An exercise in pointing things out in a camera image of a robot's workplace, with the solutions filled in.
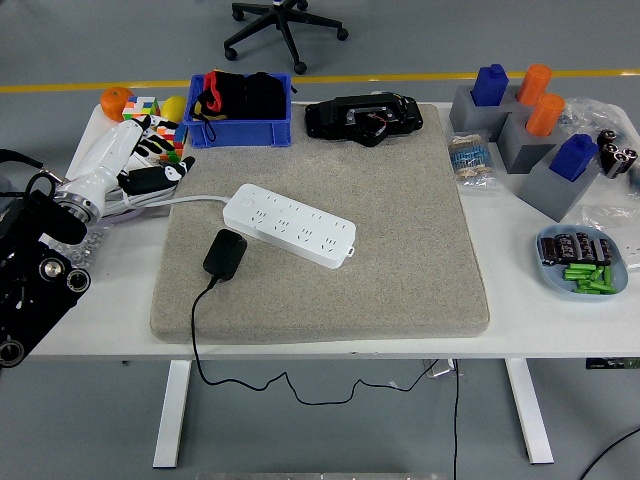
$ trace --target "black power adapter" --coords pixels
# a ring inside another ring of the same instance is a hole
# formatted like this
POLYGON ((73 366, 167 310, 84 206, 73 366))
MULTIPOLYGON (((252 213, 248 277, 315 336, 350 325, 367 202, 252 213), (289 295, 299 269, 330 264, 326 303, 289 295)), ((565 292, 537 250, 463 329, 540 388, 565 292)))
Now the black power adapter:
POLYGON ((231 280, 238 270, 247 241, 242 235, 223 228, 213 240, 202 266, 215 282, 231 280))

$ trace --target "power adapter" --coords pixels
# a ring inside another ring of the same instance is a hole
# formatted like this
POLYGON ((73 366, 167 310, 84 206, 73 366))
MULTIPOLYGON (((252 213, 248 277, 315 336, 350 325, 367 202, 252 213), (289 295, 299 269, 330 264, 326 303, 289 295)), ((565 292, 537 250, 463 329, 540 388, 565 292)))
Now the power adapter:
POLYGON ((213 240, 202 266, 213 279, 226 282, 235 275, 246 249, 247 241, 242 235, 223 228, 213 240))
POLYGON ((325 267, 338 268, 354 252, 352 222, 256 185, 242 185, 222 213, 229 228, 325 267))

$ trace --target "orange cylinder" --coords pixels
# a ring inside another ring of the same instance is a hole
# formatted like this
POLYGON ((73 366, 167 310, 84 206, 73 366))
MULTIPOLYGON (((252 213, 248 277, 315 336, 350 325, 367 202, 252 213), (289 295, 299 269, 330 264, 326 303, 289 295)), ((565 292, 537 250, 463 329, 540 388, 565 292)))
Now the orange cylinder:
POLYGON ((544 93, 551 80, 551 69, 539 63, 529 66, 516 99, 523 105, 533 106, 544 93))
POLYGON ((540 96, 527 122, 527 132, 537 137, 548 137, 564 110, 564 99, 555 93, 540 96))

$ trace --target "red strap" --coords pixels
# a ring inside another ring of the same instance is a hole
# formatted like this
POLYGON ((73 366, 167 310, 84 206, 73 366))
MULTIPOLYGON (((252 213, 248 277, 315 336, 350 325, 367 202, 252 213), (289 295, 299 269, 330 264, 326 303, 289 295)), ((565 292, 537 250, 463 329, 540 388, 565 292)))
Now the red strap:
POLYGON ((220 97, 220 92, 216 88, 216 73, 213 70, 204 76, 204 90, 210 90, 213 94, 213 102, 206 102, 207 108, 218 113, 222 110, 222 97, 220 97))

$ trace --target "blue plastic bin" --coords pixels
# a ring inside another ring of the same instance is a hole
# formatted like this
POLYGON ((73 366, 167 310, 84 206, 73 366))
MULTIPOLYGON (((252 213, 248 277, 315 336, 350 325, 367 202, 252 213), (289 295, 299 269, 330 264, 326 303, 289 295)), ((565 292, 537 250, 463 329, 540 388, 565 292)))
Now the blue plastic bin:
POLYGON ((183 122, 189 128, 191 145, 194 148, 231 146, 272 146, 291 145, 291 75, 271 73, 280 80, 286 97, 286 115, 278 120, 211 120, 216 139, 211 142, 205 132, 205 122, 194 120, 189 115, 191 105, 198 99, 204 88, 204 75, 194 75, 189 86, 189 98, 183 122))

